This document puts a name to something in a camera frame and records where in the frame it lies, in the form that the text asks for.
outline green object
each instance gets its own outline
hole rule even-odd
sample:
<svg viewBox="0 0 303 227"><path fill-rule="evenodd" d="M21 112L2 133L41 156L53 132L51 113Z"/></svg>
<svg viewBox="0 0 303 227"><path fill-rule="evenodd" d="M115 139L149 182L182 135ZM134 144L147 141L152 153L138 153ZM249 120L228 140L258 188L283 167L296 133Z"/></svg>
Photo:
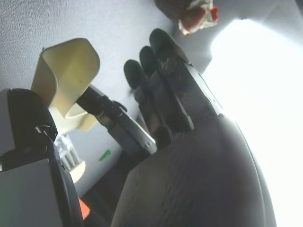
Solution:
<svg viewBox="0 0 303 227"><path fill-rule="evenodd" d="M103 155L102 157L99 159L99 161L103 161L104 159L106 159L107 157L109 157L111 154L111 150L108 149Z"/></svg>

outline robotic hand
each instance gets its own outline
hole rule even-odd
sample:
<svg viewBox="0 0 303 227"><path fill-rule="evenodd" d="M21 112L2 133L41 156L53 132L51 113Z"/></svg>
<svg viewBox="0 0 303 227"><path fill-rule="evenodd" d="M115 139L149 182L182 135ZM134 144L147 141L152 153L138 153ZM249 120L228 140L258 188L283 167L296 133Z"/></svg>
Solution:
<svg viewBox="0 0 303 227"><path fill-rule="evenodd" d="M275 227L265 180L237 124L169 35L156 29L150 43L141 65L129 60L124 70L156 142L94 87L77 101L139 163L112 226ZM5 90L0 102L0 226L83 226L40 97Z"/></svg>

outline red and white object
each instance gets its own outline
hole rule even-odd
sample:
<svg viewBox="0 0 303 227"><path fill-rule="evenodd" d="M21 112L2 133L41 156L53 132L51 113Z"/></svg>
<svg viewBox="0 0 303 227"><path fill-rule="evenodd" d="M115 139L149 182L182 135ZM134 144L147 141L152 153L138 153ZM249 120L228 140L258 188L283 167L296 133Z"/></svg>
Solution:
<svg viewBox="0 0 303 227"><path fill-rule="evenodd" d="M215 26L218 23L218 8L213 0L193 1L179 19L179 29L184 35L195 33L199 29Z"/></svg>

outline yellow plastic object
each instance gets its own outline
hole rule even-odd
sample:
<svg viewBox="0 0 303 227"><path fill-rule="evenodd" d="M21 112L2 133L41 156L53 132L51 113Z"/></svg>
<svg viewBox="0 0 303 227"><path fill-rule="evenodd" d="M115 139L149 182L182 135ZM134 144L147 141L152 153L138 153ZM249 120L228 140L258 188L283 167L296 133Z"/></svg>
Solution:
<svg viewBox="0 0 303 227"><path fill-rule="evenodd" d="M87 131L97 122L75 103L99 68L97 52L82 38L49 47L40 54L31 89L48 106L59 134L76 128Z"/></svg>

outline bright light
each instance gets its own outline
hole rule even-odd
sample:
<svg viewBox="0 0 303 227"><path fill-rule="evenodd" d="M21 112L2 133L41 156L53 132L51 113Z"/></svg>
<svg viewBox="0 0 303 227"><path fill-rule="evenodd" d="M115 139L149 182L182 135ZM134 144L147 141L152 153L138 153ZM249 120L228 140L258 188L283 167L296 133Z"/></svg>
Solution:
<svg viewBox="0 0 303 227"><path fill-rule="evenodd" d="M278 227L303 226L303 49L250 20L232 22L203 74L256 156Z"/></svg>

